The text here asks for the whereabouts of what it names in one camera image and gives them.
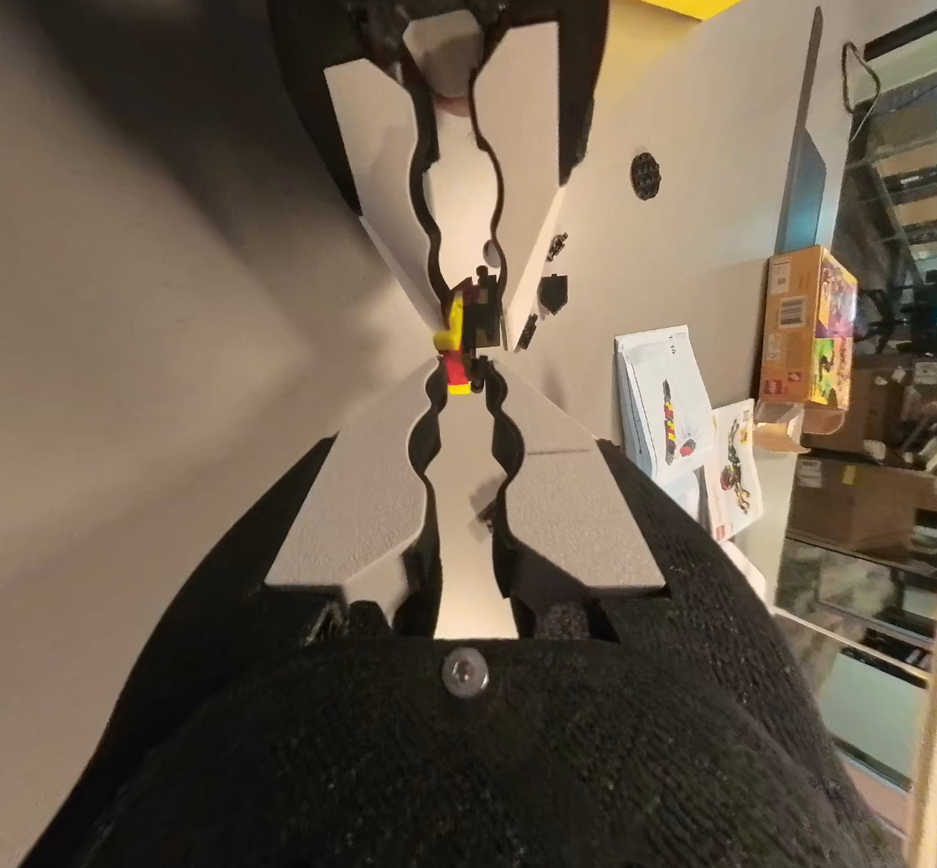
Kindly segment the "orange cardboard lego box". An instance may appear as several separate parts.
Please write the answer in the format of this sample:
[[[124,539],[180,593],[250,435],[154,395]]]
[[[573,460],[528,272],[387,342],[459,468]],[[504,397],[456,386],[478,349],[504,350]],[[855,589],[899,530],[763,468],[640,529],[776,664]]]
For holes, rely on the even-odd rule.
[[[832,435],[851,405],[856,278],[828,248],[779,253],[767,271],[754,413],[755,447],[801,455]]]

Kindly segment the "small black yellow lego assembly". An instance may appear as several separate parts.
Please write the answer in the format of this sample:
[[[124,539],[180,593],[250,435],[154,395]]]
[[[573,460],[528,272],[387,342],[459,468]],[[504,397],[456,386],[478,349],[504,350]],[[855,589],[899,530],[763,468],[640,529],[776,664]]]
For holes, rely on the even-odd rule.
[[[448,295],[443,307],[443,327],[433,337],[453,395],[482,393],[486,386],[488,358],[484,351],[498,348],[503,335],[498,275],[479,265]]]

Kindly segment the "closed instruction booklet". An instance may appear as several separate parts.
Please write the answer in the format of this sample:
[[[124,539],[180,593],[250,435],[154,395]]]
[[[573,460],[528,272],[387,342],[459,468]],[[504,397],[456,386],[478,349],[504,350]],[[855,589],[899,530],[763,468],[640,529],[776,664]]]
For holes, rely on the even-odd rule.
[[[732,540],[764,513],[754,457],[754,409],[748,398],[713,411],[713,441],[704,460],[709,530]]]

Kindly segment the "open instruction booklet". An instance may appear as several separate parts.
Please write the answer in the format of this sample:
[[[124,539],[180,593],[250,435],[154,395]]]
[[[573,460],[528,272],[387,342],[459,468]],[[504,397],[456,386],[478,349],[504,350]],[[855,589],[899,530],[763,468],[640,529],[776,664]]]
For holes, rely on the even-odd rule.
[[[688,326],[618,335],[615,371],[627,456],[699,521],[716,428]]]

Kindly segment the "dark teal desk pad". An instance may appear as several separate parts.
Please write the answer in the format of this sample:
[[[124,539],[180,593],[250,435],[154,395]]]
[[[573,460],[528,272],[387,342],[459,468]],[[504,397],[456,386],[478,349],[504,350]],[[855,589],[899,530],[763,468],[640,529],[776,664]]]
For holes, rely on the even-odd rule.
[[[826,187],[826,162],[810,134],[807,121],[823,28],[823,10],[817,6],[814,8],[794,119],[790,156],[779,209],[775,255],[816,245]]]

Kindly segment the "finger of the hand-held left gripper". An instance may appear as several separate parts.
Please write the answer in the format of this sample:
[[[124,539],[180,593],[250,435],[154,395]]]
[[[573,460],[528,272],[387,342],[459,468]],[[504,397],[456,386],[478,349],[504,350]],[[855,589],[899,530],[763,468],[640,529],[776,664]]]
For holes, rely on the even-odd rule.
[[[471,88],[473,126],[493,165],[490,236],[500,260],[504,344],[516,350],[533,311],[565,188],[559,181],[558,23],[509,29]]]
[[[346,161],[360,206],[360,222],[420,318],[432,332],[444,327],[431,280],[431,215],[417,165],[422,137],[411,92],[366,58],[324,71]]]

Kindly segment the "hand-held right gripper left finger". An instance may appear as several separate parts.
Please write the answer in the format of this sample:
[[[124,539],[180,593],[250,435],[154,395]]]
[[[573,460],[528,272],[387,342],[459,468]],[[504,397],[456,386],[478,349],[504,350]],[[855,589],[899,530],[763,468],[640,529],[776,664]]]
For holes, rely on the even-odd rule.
[[[366,405],[334,438],[265,584],[350,608],[376,604],[401,635],[431,638],[442,594],[436,495],[448,380],[429,361]]]

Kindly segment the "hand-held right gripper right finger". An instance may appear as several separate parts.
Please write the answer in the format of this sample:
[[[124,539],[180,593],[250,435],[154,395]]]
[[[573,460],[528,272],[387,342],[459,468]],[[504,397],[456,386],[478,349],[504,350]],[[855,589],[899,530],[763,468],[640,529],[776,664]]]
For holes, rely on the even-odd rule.
[[[588,429],[523,377],[486,371],[498,590],[520,638],[604,638],[603,604],[657,598],[665,579]]]

